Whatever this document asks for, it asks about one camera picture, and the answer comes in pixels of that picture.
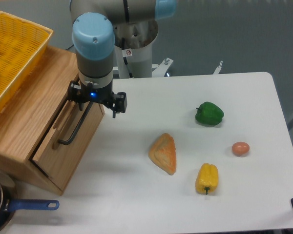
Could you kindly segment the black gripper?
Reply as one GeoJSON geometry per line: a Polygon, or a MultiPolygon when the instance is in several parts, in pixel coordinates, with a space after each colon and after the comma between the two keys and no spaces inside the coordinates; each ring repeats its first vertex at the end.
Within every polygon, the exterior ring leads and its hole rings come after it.
{"type": "Polygon", "coordinates": [[[116,118],[119,113],[125,113],[127,108],[127,97],[125,92],[114,93],[112,91],[112,83],[102,88],[96,88],[94,84],[85,85],[80,81],[70,81],[67,89],[67,99],[78,104],[79,110],[84,109],[86,102],[94,102],[103,104],[112,110],[112,117],[116,118]]]}

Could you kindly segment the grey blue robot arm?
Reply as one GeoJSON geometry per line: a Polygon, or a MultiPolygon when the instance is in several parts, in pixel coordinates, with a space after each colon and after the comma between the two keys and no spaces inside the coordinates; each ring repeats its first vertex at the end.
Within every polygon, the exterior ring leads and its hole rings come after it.
{"type": "Polygon", "coordinates": [[[113,65],[121,78],[151,77],[157,22],[172,17],[176,8],[175,0],[71,1],[79,80],[70,83],[68,100],[79,105],[95,102],[124,113],[126,93],[112,90],[113,65]]]}

